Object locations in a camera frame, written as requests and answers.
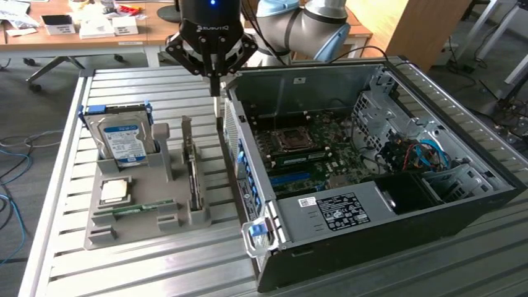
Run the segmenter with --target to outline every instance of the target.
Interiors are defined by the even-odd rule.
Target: motherboard
[[[253,125],[278,199],[358,184],[377,173],[353,144],[350,117],[323,111]]]

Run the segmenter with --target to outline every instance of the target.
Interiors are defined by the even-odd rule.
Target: slotted aluminum table
[[[434,93],[437,103],[526,180],[523,157],[413,66],[405,66],[403,72]],[[209,85],[182,67],[102,70],[79,79],[21,297],[509,297],[528,291],[528,196],[523,194],[458,236],[259,294],[217,133],[218,106],[209,94]],[[157,122],[170,124],[170,146],[182,142],[182,116],[193,117],[214,224],[209,229],[85,251],[97,147],[78,120],[79,106],[146,100]],[[421,113],[421,107],[413,108]]]

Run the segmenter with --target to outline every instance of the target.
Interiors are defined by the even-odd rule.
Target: gray 3d-printed holder
[[[117,161],[99,160],[90,204],[85,248],[87,250],[131,243],[166,234],[181,233],[211,225],[210,205],[191,211],[190,167],[185,163],[185,149],[169,150],[167,124],[153,125],[153,138],[161,146],[159,153],[147,155],[149,166],[119,168]],[[205,183],[198,160],[198,181],[202,193]],[[127,181],[125,200],[101,205],[103,183],[123,179]],[[117,208],[134,207],[165,201],[157,209],[115,215]]]

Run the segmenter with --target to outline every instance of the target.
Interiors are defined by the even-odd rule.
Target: blue expansion slot
[[[289,175],[275,176],[270,178],[273,182],[273,186],[278,186],[279,184],[291,183],[293,181],[302,181],[303,179],[311,178],[311,174],[309,172],[293,173]]]

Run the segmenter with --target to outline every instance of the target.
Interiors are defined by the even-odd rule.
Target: robotic arm
[[[291,51],[329,62],[349,36],[346,0],[313,0],[305,9],[299,0],[261,0],[257,21],[267,42],[255,41],[241,22],[242,1],[181,0],[181,32],[167,40],[167,53],[210,80],[211,96],[221,96],[221,78],[239,71],[258,48],[259,65],[277,65],[277,56],[289,61]]]

